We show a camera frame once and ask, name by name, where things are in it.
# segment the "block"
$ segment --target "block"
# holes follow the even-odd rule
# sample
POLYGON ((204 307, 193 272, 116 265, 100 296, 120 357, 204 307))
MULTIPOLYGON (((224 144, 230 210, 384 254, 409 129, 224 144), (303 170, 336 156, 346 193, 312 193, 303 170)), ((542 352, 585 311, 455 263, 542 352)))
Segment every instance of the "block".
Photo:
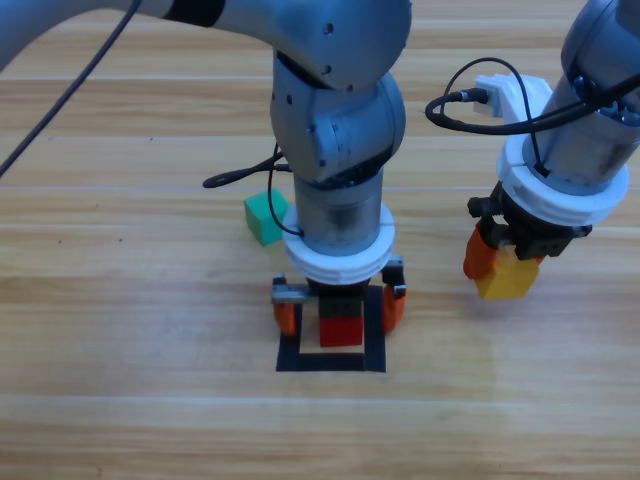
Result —
POLYGON ((540 260, 521 261, 513 248, 498 250, 490 272, 475 279, 480 296, 485 300, 504 300, 526 296, 540 271, 540 260))
POLYGON ((320 346, 356 347, 362 345, 363 317, 320 317, 320 346))
MULTIPOLYGON (((276 217, 282 222, 287 210, 289 210, 289 203, 282 196, 282 193, 275 188, 271 191, 271 196, 276 217)), ((267 192, 247 198, 244 201, 244 212, 249 229, 261 245, 270 245, 282 238, 282 230, 276 225, 271 216, 267 192)))

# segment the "black cable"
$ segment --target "black cable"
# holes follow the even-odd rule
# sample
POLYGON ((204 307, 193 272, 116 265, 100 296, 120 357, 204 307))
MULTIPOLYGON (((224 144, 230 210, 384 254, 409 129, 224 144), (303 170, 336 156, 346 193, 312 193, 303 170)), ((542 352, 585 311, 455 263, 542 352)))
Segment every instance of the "black cable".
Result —
POLYGON ((80 86, 85 82, 87 77, 91 75, 91 73, 95 70, 98 64, 102 61, 107 52, 113 47, 113 44, 116 43, 118 37, 125 29, 125 27, 129 24, 135 13, 140 8, 142 4, 142 0, 133 0, 129 10, 122 18, 116 29, 109 36, 104 45, 98 50, 98 53, 93 57, 89 65, 85 67, 85 69, 78 75, 78 78, 74 80, 74 82, 67 88, 67 90, 62 94, 62 96, 58 99, 51 110, 47 112, 47 114, 40 120, 40 122, 29 132, 29 134, 20 142, 20 144, 16 147, 16 149, 7 157, 2 165, 0 165, 0 178, 7 173, 7 171, 11 168, 11 166, 15 163, 15 161, 20 158, 20 155, 24 153, 24 151, 29 148, 29 145, 36 139, 38 135, 44 130, 49 123, 54 119, 54 117, 62 110, 62 107, 69 101, 69 99, 73 96, 74 93, 80 88, 80 86))
POLYGON ((604 90, 601 93, 592 95, 589 99, 575 102, 567 105, 559 110, 548 112, 544 115, 536 117, 529 122, 517 122, 507 125, 475 125, 465 123, 460 120, 454 120, 444 113, 436 113, 436 109, 445 103, 455 100, 446 97, 440 97, 427 105, 425 114, 427 118, 439 127, 457 132, 472 133, 477 135, 529 135, 531 133, 540 133, 554 128, 562 127, 568 123, 575 122, 587 115, 596 112, 602 107, 611 105, 614 101, 628 95, 635 89, 640 88, 640 74, 634 75, 627 80, 604 90))
MULTIPOLYGON (((449 92, 451 91, 451 88, 453 87, 453 84, 460 77, 460 75, 462 75, 464 72, 469 70, 471 67, 473 67, 473 66, 475 66, 475 65, 477 65, 479 63, 487 63, 487 62, 498 63, 498 64, 508 68, 511 71, 511 73, 513 73, 513 75, 516 77, 516 80, 518 81, 518 85, 520 85, 520 90, 522 90, 522 99, 524 100, 524 109, 525 109, 525 112, 527 114, 527 123, 531 127, 531 125, 532 125, 531 107, 529 105, 529 96, 527 95, 527 88, 524 85, 524 81, 522 80, 522 77, 520 76, 520 73, 515 69, 515 67, 513 67, 513 65, 511 65, 509 62, 507 62, 505 60, 502 60, 501 58, 483 57, 483 58, 479 58, 477 60, 474 60, 473 62, 470 62, 467 65, 465 65, 464 67, 462 67, 453 76, 451 81, 449 81, 449 84, 447 85, 447 88, 446 88, 446 90, 444 92, 444 97, 449 95, 449 92)), ((445 107, 445 105, 446 105, 446 103, 443 103, 440 106, 440 115, 444 115, 444 107, 445 107)), ((535 157, 536 157, 536 166, 538 167, 538 170, 543 175, 545 173, 546 173, 546 175, 548 175, 549 172, 544 168, 544 166, 542 164, 542 159, 540 158, 540 148, 538 147, 538 139, 536 138, 536 133, 534 131, 531 132, 531 144, 533 146, 533 153, 535 154, 535 157)))
POLYGON ((278 216, 276 215, 275 209, 273 208, 273 172, 291 172, 291 167, 289 165, 276 165, 276 162, 282 158, 284 155, 282 152, 279 152, 280 146, 276 143, 276 146, 273 150, 273 155, 270 158, 267 158, 265 161, 260 162, 254 167, 251 168, 243 168, 241 170, 235 170, 233 172, 222 173, 220 175, 216 175, 215 177, 211 177, 204 181, 202 186, 204 188, 218 188, 223 187, 225 185, 230 185, 238 180, 242 180, 243 178, 248 177, 249 175, 253 175, 258 172, 269 172, 269 181, 267 183, 267 199, 269 201, 269 211, 271 212, 271 217, 275 224, 282 231, 290 233, 291 235, 296 235, 299 237, 304 237, 303 232, 296 232, 294 230, 290 230, 278 220, 278 216))
POLYGON ((291 167, 289 165, 275 165, 274 163, 283 158, 284 155, 282 153, 277 153, 271 158, 267 158, 265 161, 260 162, 255 167, 251 168, 243 168, 240 170, 235 170, 233 172, 222 173, 220 175, 216 175, 215 177, 208 178, 204 181, 202 186, 204 188, 218 188, 224 187, 225 185, 230 185, 235 183, 243 178, 246 178, 254 173, 259 172, 268 172, 271 167, 274 167, 276 172, 291 172, 291 167))
POLYGON ((267 182, 267 198, 269 199, 269 210, 271 210, 271 216, 273 217, 273 221, 276 223, 276 225, 278 225, 278 227, 280 227, 280 230, 286 233, 290 233, 291 235, 295 235, 297 237, 303 238, 304 232, 302 230, 300 230, 299 232, 296 232, 295 230, 290 230, 284 225, 282 225, 282 223, 280 223, 280 220, 278 220, 278 216, 276 215, 275 210, 273 209, 273 200, 271 198, 271 187, 273 183, 273 171, 275 169, 275 164, 279 160, 279 159, 276 159, 279 148, 280 148, 279 145, 276 143, 275 149, 273 150, 273 158, 275 160, 273 161, 273 163, 271 164, 271 168, 269 169, 269 181, 267 182))

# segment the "white mounting ring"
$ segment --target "white mounting ring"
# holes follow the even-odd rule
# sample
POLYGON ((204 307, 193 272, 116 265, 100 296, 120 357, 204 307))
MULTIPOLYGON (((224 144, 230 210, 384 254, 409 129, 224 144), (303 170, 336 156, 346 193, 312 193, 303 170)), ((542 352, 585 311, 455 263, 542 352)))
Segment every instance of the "white mounting ring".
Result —
MULTIPOLYGON (((290 230, 298 229, 295 205, 289 208, 282 223, 290 230)), ((283 232, 283 239, 289 261, 306 278, 325 285, 354 285, 382 271, 393 255, 395 234, 393 215, 381 204, 378 238, 369 248, 355 255, 323 255, 309 248, 299 236, 286 232, 283 232)))
POLYGON ((567 227, 594 225, 607 218, 629 190, 625 165, 602 192, 588 196, 569 195, 548 187, 538 179, 523 158, 526 135, 507 139, 498 160, 498 178, 503 190, 531 215, 567 227))

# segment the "wood grain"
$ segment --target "wood grain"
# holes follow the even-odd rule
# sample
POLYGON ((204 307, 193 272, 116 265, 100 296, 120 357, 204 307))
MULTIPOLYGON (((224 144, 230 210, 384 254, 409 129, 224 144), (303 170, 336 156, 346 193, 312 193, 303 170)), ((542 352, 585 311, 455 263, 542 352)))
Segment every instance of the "wood grain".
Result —
MULTIPOLYGON (((387 374, 274 371, 270 279, 297 277, 244 224, 266 179, 200 188, 268 156, 271 54, 136 17, 0 183, 0 478, 640 478, 637 162, 527 298, 485 303, 461 271, 465 204, 495 184, 503 139, 422 114, 480 56, 555 83, 582 4, 414 0, 394 67, 409 136, 384 194, 410 298, 387 374)), ((0 74, 0 157, 119 18, 73 19, 0 74)))

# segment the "yellow block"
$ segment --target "yellow block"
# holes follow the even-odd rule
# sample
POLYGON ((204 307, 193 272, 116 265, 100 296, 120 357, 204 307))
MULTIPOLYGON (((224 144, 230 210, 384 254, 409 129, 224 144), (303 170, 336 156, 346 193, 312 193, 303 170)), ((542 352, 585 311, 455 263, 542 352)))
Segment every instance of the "yellow block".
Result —
POLYGON ((535 259, 520 261, 513 248, 502 248, 491 272, 476 280, 476 287, 485 300, 521 298, 529 292, 539 272, 535 259))

